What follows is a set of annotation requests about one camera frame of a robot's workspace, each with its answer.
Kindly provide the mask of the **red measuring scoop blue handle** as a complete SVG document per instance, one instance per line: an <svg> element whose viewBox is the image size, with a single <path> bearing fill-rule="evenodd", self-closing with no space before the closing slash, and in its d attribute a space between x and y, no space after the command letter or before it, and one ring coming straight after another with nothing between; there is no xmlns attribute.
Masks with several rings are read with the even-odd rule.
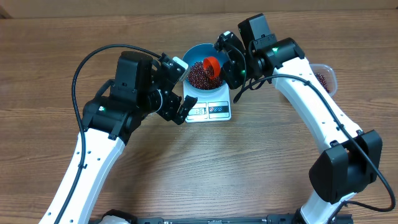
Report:
<svg viewBox="0 0 398 224"><path fill-rule="evenodd" d="M221 71L218 59L213 56L203 59L203 69L205 70L206 76L211 80L219 77Z"/></svg>

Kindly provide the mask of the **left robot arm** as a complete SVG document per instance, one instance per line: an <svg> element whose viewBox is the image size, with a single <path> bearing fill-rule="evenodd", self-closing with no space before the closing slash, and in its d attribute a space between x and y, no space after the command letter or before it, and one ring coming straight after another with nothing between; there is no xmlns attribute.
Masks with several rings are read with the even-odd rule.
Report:
<svg viewBox="0 0 398 224"><path fill-rule="evenodd" d="M197 99L172 90L189 69L178 57L122 52L115 78L83 108L74 155L41 223L88 223L112 166L146 116L185 121Z"/></svg>

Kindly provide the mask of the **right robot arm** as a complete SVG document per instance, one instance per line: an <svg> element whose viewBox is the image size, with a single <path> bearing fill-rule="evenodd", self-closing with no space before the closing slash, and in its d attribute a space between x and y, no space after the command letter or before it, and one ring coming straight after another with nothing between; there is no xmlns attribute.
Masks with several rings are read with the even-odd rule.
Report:
<svg viewBox="0 0 398 224"><path fill-rule="evenodd" d="M220 77L239 93L271 83L302 118L320 153L309 171L313 193L307 202L294 214L269 215L267 223L351 223L338 212L376 180L381 137L344 114L296 41L278 40L263 14L240 22L238 29L221 34L214 44L228 57Z"/></svg>

